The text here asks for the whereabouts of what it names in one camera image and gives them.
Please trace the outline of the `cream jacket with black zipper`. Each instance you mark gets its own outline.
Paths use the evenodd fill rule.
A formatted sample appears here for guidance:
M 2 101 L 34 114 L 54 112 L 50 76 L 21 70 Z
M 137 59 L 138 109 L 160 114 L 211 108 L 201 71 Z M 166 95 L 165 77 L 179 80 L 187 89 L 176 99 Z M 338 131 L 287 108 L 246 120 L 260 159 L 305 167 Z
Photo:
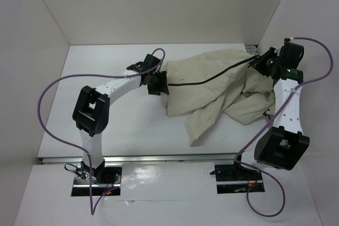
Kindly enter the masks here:
M 273 80 L 249 67 L 253 58 L 242 50 L 222 49 L 168 60 L 161 67 L 169 90 L 161 95 L 166 114 L 189 115 L 190 146 L 198 146 L 221 113 L 242 125 L 275 114 Z

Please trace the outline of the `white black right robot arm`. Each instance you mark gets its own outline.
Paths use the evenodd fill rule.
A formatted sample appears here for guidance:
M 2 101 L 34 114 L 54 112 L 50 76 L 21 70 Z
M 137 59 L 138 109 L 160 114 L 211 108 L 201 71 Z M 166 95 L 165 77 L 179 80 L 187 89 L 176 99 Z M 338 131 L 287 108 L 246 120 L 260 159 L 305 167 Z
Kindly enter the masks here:
M 254 150 L 259 164 L 291 170 L 309 147 L 310 138 L 300 123 L 304 74 L 298 65 L 303 56 L 304 47 L 287 38 L 281 48 L 270 48 L 249 63 L 259 74 L 272 78 L 275 95 L 275 119 Z

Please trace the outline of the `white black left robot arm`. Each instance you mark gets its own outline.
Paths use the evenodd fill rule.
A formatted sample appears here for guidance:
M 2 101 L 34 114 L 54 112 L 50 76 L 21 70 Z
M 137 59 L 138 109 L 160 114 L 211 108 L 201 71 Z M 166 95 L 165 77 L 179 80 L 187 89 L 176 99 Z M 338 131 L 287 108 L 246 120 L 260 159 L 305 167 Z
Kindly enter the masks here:
M 167 74 L 159 71 L 163 60 L 147 54 L 143 61 L 132 64 L 118 78 L 97 86 L 81 89 L 73 111 L 79 129 L 83 153 L 81 168 L 87 179 L 99 183 L 104 178 L 102 132 L 109 123 L 110 106 L 130 91 L 147 86 L 151 95 L 168 94 Z

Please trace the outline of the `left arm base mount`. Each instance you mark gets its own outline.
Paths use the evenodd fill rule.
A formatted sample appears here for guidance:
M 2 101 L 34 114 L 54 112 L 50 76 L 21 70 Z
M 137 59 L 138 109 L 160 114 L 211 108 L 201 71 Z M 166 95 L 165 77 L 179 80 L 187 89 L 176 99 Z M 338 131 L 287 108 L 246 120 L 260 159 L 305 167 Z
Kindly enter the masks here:
M 65 164 L 64 169 L 74 174 L 72 197 L 89 196 L 90 177 L 80 165 Z M 101 196 L 103 193 L 106 196 L 120 196 L 121 194 L 121 176 L 122 166 L 104 167 L 102 173 L 97 177 L 92 177 L 92 192 L 93 196 Z

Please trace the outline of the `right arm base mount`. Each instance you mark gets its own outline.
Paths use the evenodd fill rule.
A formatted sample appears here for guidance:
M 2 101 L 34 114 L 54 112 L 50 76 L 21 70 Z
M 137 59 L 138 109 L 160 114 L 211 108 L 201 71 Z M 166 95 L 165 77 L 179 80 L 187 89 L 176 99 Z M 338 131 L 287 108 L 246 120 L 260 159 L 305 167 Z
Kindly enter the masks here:
M 261 173 L 245 168 L 232 160 L 215 161 L 210 175 L 216 179 L 217 194 L 265 192 Z

